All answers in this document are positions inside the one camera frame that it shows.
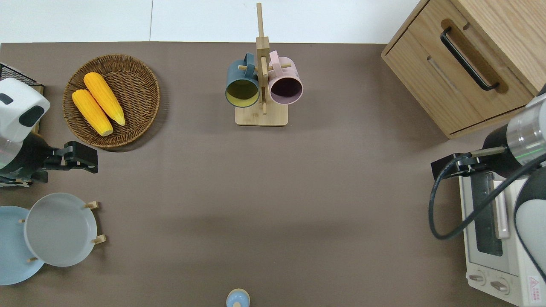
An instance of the plate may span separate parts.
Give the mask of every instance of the plate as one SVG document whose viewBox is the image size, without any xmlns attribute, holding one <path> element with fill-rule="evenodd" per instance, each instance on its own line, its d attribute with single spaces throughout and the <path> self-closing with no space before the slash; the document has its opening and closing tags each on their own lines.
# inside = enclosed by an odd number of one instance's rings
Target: plate
<svg viewBox="0 0 546 307">
<path fill-rule="evenodd" d="M 112 134 L 101 137 L 87 123 L 72 101 L 72 93 L 86 88 L 84 76 L 96 72 L 103 76 L 123 109 L 125 126 L 109 118 Z M 104 55 L 78 69 L 68 81 L 63 95 L 64 119 L 72 132 L 85 143 L 102 149 L 115 149 L 137 140 L 152 125 L 159 111 L 159 83 L 146 64 L 130 55 Z"/>
<path fill-rule="evenodd" d="M 83 261 L 93 250 L 97 222 L 85 202 L 67 193 L 42 197 L 25 222 L 25 242 L 36 258 L 56 267 Z"/>
<path fill-rule="evenodd" d="M 24 225 L 28 210 L 15 206 L 0 206 L 0 286 L 13 285 L 29 279 L 44 265 L 34 257 L 25 243 Z"/>
</svg>

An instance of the yellow corn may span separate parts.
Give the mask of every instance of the yellow corn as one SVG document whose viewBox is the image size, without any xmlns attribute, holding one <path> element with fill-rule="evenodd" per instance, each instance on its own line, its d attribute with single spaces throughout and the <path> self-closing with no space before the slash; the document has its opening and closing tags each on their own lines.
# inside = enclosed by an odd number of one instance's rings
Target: yellow corn
<svg viewBox="0 0 546 307">
<path fill-rule="evenodd" d="M 98 73 L 88 73 L 84 76 L 84 83 L 104 112 L 118 124 L 125 126 L 120 103 L 104 78 Z"/>
<path fill-rule="evenodd" d="M 105 137 L 112 134 L 114 129 L 112 124 L 104 115 L 104 112 L 99 107 L 97 101 L 93 98 L 88 90 L 77 90 L 72 93 L 72 101 L 80 110 L 85 120 L 97 131 L 101 136 Z"/>
</svg>

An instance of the oven window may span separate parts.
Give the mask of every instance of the oven window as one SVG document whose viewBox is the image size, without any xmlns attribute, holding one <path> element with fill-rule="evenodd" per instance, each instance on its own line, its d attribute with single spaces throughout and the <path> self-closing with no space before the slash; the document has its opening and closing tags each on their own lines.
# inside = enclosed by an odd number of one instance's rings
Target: oven window
<svg viewBox="0 0 546 307">
<path fill-rule="evenodd" d="M 492 176 L 492 173 L 471 176 L 474 209 L 493 190 Z M 502 241 L 495 236 L 493 209 L 493 205 L 490 204 L 476 216 L 474 220 L 476 243 L 478 251 L 493 256 L 502 256 Z"/>
</svg>

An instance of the round woven basket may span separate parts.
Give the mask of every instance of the round woven basket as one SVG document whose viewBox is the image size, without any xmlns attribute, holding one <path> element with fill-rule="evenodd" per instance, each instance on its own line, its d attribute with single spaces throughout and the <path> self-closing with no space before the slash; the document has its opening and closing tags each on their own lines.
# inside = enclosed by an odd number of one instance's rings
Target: round woven basket
<svg viewBox="0 0 546 307">
<path fill-rule="evenodd" d="M 72 101 L 72 93 L 86 88 L 84 76 L 96 72 L 103 76 L 123 109 L 125 126 L 110 120 L 114 132 L 101 137 L 87 123 Z M 63 95 L 63 113 L 68 127 L 82 141 L 102 149 L 127 145 L 144 134 L 159 110 L 159 83 L 140 60 L 129 55 L 104 55 L 92 59 L 72 75 Z"/>
</svg>

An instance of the wooden cabinet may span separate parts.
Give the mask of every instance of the wooden cabinet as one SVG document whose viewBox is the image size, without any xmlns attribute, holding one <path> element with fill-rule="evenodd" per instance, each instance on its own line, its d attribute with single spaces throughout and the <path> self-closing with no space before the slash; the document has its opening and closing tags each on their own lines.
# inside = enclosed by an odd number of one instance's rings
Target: wooden cabinet
<svg viewBox="0 0 546 307">
<path fill-rule="evenodd" d="M 545 11 L 543 0 L 422 0 L 382 57 L 455 138 L 512 117 L 546 83 Z"/>
</svg>

